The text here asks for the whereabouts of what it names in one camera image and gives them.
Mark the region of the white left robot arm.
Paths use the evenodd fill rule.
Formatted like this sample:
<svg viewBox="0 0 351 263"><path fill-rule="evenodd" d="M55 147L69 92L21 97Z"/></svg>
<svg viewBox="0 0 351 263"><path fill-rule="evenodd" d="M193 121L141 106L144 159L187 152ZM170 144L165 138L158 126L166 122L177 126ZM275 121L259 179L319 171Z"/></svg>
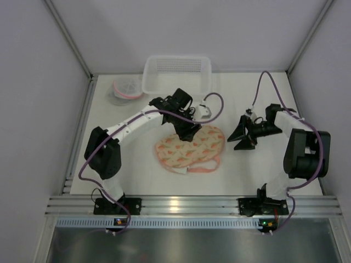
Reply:
<svg viewBox="0 0 351 263"><path fill-rule="evenodd" d="M97 185L103 196L111 203L120 201L124 196L117 182L117 173L122 166L121 147L166 123L173 125L181 141L191 142L201 128L194 122L195 109L190 107L192 102L192 97L178 88L166 98L152 99L139 113L113 127L94 128L84 153L86 162L78 177L83 179L83 170L89 166L101 178Z"/></svg>

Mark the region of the white mesh pink-trimmed laundry bag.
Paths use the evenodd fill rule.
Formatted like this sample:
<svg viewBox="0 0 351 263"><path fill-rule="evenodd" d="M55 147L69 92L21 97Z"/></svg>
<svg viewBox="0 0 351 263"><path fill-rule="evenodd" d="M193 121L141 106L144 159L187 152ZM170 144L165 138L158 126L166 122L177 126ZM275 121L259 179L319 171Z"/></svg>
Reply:
<svg viewBox="0 0 351 263"><path fill-rule="evenodd" d="M116 77L106 93L113 105L124 106L143 96L141 80L137 77Z"/></svg>

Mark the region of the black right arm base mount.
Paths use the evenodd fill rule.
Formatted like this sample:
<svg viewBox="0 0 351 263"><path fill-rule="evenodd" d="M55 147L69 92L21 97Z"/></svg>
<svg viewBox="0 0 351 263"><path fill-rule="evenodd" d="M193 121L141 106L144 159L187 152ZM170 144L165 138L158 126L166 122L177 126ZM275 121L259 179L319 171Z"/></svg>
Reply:
<svg viewBox="0 0 351 263"><path fill-rule="evenodd" d="M288 215L286 200L276 200L267 197L267 185L257 189L255 197L238 199L240 215L253 217L255 215Z"/></svg>

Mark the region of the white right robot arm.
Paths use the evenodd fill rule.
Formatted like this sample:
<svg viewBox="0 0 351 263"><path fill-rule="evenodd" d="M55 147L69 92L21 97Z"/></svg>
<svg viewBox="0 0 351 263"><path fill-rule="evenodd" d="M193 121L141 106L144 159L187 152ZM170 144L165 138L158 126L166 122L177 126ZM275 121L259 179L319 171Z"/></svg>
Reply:
<svg viewBox="0 0 351 263"><path fill-rule="evenodd" d="M285 134L288 138L283 158L284 172L264 184L261 190L268 198L283 200L289 191L304 187L304 182L327 174L331 135L327 131L314 131L304 119L289 114L279 104L271 104L265 109L265 119L259 123L254 112L246 110L227 142L237 142L235 151L254 150L258 138L275 134ZM304 182L292 182L297 179Z"/></svg>

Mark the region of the peach patterned laundry bag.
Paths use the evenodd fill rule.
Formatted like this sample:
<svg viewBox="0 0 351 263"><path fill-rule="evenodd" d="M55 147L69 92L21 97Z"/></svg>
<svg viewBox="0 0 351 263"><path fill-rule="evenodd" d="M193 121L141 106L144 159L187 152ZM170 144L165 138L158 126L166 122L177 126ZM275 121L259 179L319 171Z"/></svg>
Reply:
<svg viewBox="0 0 351 263"><path fill-rule="evenodd" d="M177 134L169 135L155 145L155 153L163 167L173 173L211 173L221 163L225 146L223 132L204 125L191 142L181 141Z"/></svg>

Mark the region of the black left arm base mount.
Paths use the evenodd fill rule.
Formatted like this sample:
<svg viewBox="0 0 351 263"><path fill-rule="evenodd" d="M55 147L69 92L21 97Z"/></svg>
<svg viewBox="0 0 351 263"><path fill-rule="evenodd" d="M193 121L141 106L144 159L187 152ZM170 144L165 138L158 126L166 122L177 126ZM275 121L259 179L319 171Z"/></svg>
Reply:
<svg viewBox="0 0 351 263"><path fill-rule="evenodd" d="M95 191L99 191L100 193L100 197L96 199L93 198ZM98 188L93 189L92 193L90 194L90 198L94 203L94 215L127 215L127 212L119 205L108 201L103 196L102 191ZM124 206L131 215L140 215L142 203L141 198L126 197L123 195L122 198L118 200L118 202Z"/></svg>

